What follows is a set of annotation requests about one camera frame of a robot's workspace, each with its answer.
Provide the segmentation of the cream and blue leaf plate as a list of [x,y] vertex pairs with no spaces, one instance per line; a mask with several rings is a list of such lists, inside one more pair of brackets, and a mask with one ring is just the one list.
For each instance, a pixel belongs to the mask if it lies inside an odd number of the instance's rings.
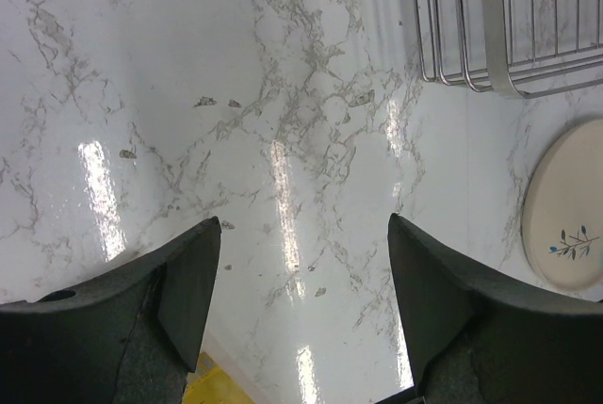
[[533,272],[564,291],[602,283],[602,120],[573,127],[542,156],[521,216]]

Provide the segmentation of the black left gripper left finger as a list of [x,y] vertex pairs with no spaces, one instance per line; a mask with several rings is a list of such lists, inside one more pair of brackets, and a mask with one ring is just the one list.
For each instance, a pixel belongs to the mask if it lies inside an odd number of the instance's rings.
[[35,302],[1,308],[5,403],[178,403],[196,368],[220,221]]

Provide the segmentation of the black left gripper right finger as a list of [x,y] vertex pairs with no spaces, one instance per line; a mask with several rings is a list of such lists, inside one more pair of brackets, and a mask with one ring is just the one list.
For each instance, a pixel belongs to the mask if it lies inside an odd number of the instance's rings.
[[387,239],[418,400],[601,401],[600,303],[518,281],[399,215]]

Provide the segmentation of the metal wire dish rack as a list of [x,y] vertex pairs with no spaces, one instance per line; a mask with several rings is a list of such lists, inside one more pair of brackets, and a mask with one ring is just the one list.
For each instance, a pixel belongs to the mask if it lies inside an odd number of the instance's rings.
[[602,83],[602,0],[412,0],[421,78],[537,99]]

